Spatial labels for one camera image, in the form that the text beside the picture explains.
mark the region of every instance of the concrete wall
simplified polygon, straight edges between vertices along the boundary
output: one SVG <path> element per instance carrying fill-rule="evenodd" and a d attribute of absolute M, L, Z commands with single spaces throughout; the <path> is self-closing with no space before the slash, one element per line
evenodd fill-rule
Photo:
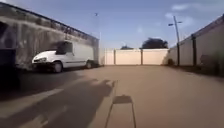
<path fill-rule="evenodd" d="M 29 69 L 36 54 L 64 39 L 92 46 L 94 60 L 98 62 L 98 39 L 39 14 L 8 4 L 0 3 L 0 6 L 0 22 L 8 25 L 0 39 L 0 49 L 15 49 L 18 67 Z"/>
<path fill-rule="evenodd" d="M 142 53 L 140 49 L 106 50 L 105 65 L 164 65 L 167 52 L 168 49 L 144 49 Z"/>
<path fill-rule="evenodd" d="M 202 55 L 221 59 L 224 57 L 224 24 L 198 36 L 196 42 L 197 65 L 201 64 L 200 59 Z"/>
<path fill-rule="evenodd" d="M 144 49 L 144 65 L 165 65 L 167 64 L 168 49 Z"/>
<path fill-rule="evenodd" d="M 141 65 L 141 51 L 116 50 L 116 65 Z"/>
<path fill-rule="evenodd" d="M 104 65 L 114 65 L 114 50 L 106 50 Z"/>
<path fill-rule="evenodd" d="M 180 65 L 193 66 L 193 47 L 191 37 L 180 43 Z"/>
<path fill-rule="evenodd" d="M 202 65 L 202 56 L 206 57 L 206 63 L 218 62 L 224 68 L 224 16 L 192 34 L 195 37 L 195 49 L 193 38 L 188 37 L 180 44 L 180 66 L 193 66 L 194 56 L 196 65 Z M 168 57 L 177 62 L 177 46 L 170 48 Z"/>
<path fill-rule="evenodd" d="M 173 60 L 174 65 L 177 65 L 177 46 L 170 48 L 167 56 Z"/>

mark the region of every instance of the parking lot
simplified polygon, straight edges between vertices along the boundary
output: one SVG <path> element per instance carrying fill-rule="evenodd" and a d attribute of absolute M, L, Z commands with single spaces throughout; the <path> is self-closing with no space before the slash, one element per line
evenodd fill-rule
<path fill-rule="evenodd" d="M 1 94 L 1 128 L 224 127 L 224 79 L 163 66 L 24 73 Z"/>

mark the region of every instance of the van bumper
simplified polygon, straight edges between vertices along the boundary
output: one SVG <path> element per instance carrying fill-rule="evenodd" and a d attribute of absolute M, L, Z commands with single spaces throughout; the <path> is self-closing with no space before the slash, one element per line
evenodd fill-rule
<path fill-rule="evenodd" d="M 51 62 L 45 62 L 45 63 L 33 63 L 33 64 L 32 64 L 32 67 L 33 67 L 34 69 L 49 69 L 49 68 L 52 69 L 53 66 L 54 66 L 54 64 L 51 63 Z"/>

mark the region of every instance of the cloud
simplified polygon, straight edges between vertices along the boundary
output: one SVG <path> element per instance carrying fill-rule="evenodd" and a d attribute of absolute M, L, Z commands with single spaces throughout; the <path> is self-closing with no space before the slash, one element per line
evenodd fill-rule
<path fill-rule="evenodd" d="M 178 17 L 178 20 L 183 22 L 179 24 L 179 28 L 186 28 L 194 25 L 195 23 L 195 20 L 190 16 L 180 16 Z"/>
<path fill-rule="evenodd" d="M 175 4 L 171 7 L 173 11 L 183 11 L 190 7 L 190 4 Z"/>
<path fill-rule="evenodd" d="M 143 28 L 142 28 L 142 26 L 138 26 L 138 28 L 137 28 L 137 33 L 143 33 L 144 32 L 144 30 L 143 30 Z"/>
<path fill-rule="evenodd" d="M 168 19 L 171 19 L 171 18 L 173 18 L 173 13 L 168 12 L 165 14 L 165 17 Z"/>
<path fill-rule="evenodd" d="M 7 3 L 7 0 L 0 0 L 0 2 Z"/>
<path fill-rule="evenodd" d="M 224 11 L 223 8 L 224 1 L 217 0 L 214 2 L 200 2 L 200 3 L 183 3 L 183 4 L 174 4 L 171 7 L 172 11 L 184 11 L 189 9 L 194 9 L 200 12 L 221 12 Z"/>

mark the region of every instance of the lamp post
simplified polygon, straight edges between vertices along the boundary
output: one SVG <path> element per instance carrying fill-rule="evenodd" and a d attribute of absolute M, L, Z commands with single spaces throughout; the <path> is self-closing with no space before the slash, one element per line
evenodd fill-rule
<path fill-rule="evenodd" d="M 173 16 L 174 23 L 168 24 L 168 26 L 175 26 L 176 30 L 176 36 L 177 36 L 177 66 L 180 66 L 180 36 L 179 36 L 179 30 L 178 30 L 178 23 L 182 23 L 182 21 L 177 21 L 176 17 Z"/>

